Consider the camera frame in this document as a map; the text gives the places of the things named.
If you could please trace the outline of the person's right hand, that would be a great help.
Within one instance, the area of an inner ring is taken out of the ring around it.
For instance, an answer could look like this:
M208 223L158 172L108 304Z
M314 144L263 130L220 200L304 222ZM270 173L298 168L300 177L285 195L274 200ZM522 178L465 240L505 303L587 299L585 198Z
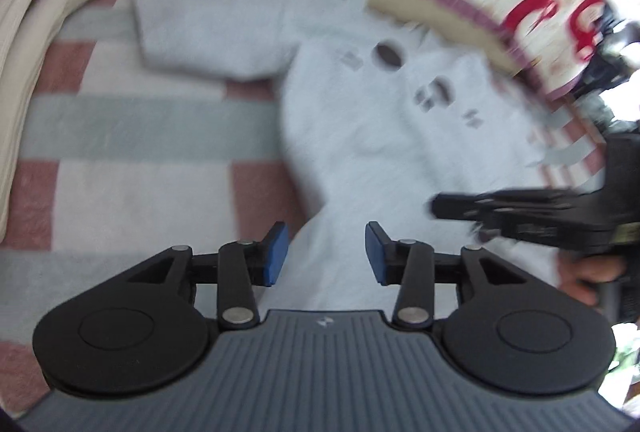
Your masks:
M626 271L626 262L619 257L594 256L576 259L573 253L558 254L559 289L574 299L596 307L599 296L593 285L616 281Z

